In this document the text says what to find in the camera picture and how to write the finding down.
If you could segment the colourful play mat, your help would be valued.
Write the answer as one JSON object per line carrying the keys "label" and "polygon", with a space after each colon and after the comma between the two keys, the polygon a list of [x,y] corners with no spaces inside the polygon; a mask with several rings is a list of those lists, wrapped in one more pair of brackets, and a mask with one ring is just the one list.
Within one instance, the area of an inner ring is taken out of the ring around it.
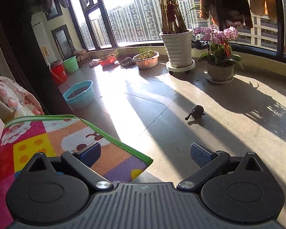
{"label": "colourful play mat", "polygon": [[6,193],[35,153],[59,157],[96,142],[101,145],[101,156],[90,168],[109,181],[131,182],[153,162],[74,115],[26,116],[6,123],[0,138],[0,228],[7,228],[13,222],[5,202]]}

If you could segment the green plastic bucket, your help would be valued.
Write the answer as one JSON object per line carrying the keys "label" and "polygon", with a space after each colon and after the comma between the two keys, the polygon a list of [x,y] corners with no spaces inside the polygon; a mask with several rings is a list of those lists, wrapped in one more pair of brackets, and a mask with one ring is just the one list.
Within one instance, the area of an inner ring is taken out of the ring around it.
{"label": "green plastic bucket", "polygon": [[74,73],[79,69],[76,56],[72,56],[63,61],[63,65],[67,73]]}

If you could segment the white ribbed plant pot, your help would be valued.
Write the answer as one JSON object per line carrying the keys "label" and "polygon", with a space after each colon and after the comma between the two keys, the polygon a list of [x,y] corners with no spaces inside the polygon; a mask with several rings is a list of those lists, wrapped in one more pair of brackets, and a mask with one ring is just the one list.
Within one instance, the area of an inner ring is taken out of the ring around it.
{"label": "white ribbed plant pot", "polygon": [[166,68],[170,74],[174,72],[188,74],[195,68],[195,61],[192,59],[193,30],[187,29],[185,33],[177,34],[160,33],[160,37],[167,52]]}

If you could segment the brown hanging coat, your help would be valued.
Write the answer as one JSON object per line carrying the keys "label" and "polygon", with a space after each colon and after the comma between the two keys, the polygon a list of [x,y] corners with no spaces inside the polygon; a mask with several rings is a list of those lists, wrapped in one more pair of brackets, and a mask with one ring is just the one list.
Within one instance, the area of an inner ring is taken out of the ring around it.
{"label": "brown hanging coat", "polygon": [[218,17],[221,17],[226,28],[253,28],[248,0],[200,0],[199,17],[211,18],[215,25],[219,24]]}

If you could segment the red plastic basin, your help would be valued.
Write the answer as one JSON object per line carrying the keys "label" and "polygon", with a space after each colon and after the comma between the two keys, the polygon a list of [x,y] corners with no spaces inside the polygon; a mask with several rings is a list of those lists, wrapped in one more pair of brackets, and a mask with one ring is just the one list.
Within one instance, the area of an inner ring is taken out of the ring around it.
{"label": "red plastic basin", "polygon": [[110,55],[104,56],[103,58],[100,58],[98,63],[102,67],[108,67],[108,66],[113,65],[115,61],[116,61],[116,56],[114,54],[110,54]]}

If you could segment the red plastic bucket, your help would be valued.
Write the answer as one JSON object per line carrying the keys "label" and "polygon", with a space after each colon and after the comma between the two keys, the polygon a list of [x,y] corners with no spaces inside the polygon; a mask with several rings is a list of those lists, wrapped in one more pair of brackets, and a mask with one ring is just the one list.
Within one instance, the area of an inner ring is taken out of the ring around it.
{"label": "red plastic bucket", "polygon": [[51,76],[58,85],[67,80],[67,73],[62,63],[51,65]]}

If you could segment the floral baby blanket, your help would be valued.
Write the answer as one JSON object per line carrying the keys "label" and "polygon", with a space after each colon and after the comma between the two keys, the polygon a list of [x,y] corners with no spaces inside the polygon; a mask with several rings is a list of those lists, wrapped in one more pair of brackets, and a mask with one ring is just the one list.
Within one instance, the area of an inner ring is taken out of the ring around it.
{"label": "floral baby blanket", "polygon": [[0,118],[5,119],[13,112],[18,117],[44,115],[33,94],[12,79],[0,76]]}

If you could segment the round beige planter bowl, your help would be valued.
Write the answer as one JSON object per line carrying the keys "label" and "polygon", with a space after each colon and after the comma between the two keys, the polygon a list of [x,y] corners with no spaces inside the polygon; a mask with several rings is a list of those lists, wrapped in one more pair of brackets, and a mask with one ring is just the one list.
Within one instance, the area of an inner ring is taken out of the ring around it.
{"label": "round beige planter bowl", "polygon": [[133,61],[140,70],[151,69],[158,64],[159,52],[147,51],[133,57]]}

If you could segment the pink orchid pot plant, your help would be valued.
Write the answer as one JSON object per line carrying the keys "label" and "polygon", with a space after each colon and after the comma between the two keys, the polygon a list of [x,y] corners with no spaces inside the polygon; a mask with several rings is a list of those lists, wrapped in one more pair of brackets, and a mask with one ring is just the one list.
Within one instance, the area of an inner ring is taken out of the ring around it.
{"label": "pink orchid pot plant", "polygon": [[241,56],[232,52],[231,43],[238,38],[238,31],[230,26],[222,31],[215,25],[193,29],[192,47],[207,49],[199,61],[207,63],[206,79],[218,85],[229,84],[234,78],[234,66],[239,64]]}

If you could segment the teal plastic basin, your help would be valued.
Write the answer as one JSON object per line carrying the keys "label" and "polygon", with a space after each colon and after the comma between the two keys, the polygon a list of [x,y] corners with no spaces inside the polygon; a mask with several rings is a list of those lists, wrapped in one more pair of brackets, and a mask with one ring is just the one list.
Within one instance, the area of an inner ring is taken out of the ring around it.
{"label": "teal plastic basin", "polygon": [[64,94],[63,98],[73,110],[81,110],[95,98],[93,81],[87,80],[74,84]]}

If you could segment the black plush toy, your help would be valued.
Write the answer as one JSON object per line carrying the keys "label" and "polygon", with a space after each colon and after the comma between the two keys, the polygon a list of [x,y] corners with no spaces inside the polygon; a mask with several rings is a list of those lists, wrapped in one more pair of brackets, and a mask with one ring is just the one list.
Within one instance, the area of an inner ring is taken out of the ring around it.
{"label": "black plush toy", "polygon": [[188,116],[186,116],[184,119],[185,120],[189,120],[190,117],[194,118],[194,119],[199,119],[202,116],[205,115],[205,110],[202,106],[200,105],[196,105],[191,112],[188,114]]}

